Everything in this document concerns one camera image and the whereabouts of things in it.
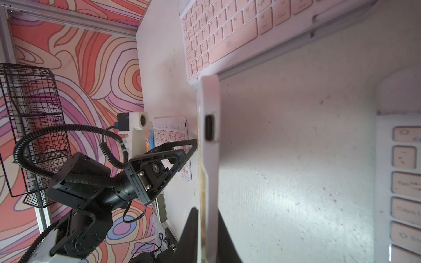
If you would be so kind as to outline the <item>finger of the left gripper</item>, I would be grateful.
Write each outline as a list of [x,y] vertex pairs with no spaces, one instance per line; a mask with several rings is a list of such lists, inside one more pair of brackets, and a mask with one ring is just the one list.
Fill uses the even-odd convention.
[[164,143],[128,161],[130,193],[147,206],[182,170],[197,150],[196,139]]

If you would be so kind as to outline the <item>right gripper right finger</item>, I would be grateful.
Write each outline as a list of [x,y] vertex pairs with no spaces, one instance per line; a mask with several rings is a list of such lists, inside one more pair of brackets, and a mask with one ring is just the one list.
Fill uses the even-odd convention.
[[223,219],[218,222],[217,263],[242,263]]

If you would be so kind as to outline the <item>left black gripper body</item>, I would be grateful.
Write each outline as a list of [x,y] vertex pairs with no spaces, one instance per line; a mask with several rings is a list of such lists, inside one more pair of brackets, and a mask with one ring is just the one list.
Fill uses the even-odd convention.
[[76,153],[52,177],[47,197],[70,208],[91,205],[115,210],[137,198],[125,172],[110,176],[111,170],[96,160]]

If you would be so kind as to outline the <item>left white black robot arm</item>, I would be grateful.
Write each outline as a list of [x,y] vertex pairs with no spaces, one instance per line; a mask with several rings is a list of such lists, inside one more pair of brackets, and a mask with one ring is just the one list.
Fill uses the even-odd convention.
[[27,250],[23,263],[82,260],[106,239],[113,211],[138,200],[150,205],[197,150],[195,139],[167,142],[111,170],[83,153],[72,155],[50,178],[48,198],[70,207]]

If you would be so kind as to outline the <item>pink keyboard front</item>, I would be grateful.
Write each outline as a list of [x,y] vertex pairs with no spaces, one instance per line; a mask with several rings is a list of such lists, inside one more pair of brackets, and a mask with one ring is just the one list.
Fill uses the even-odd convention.
[[377,1],[187,1],[179,13],[187,83],[358,18]]

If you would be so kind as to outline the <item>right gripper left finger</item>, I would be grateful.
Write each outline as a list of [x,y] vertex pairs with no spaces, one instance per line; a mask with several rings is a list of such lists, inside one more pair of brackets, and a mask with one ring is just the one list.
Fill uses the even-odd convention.
[[192,208],[170,263],[197,263],[198,210]]

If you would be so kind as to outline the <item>yellow keyboard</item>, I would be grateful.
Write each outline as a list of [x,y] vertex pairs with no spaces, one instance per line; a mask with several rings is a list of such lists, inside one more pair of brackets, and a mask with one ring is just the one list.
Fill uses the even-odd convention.
[[200,262],[202,263],[217,261],[220,102],[218,76],[202,77],[197,92]]

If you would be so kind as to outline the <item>pink keyboard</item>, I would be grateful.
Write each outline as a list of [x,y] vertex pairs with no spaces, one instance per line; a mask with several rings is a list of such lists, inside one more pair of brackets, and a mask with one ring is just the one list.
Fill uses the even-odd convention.
[[421,67],[377,88],[374,261],[421,260]]
[[187,1],[179,13],[187,83],[358,18],[377,1]]
[[[168,142],[184,141],[189,139],[187,120],[185,117],[157,117],[153,119],[152,124],[155,147]],[[191,146],[177,146],[175,149],[183,149],[187,153],[191,149]],[[191,162],[187,161],[178,174],[184,180],[191,181]]]

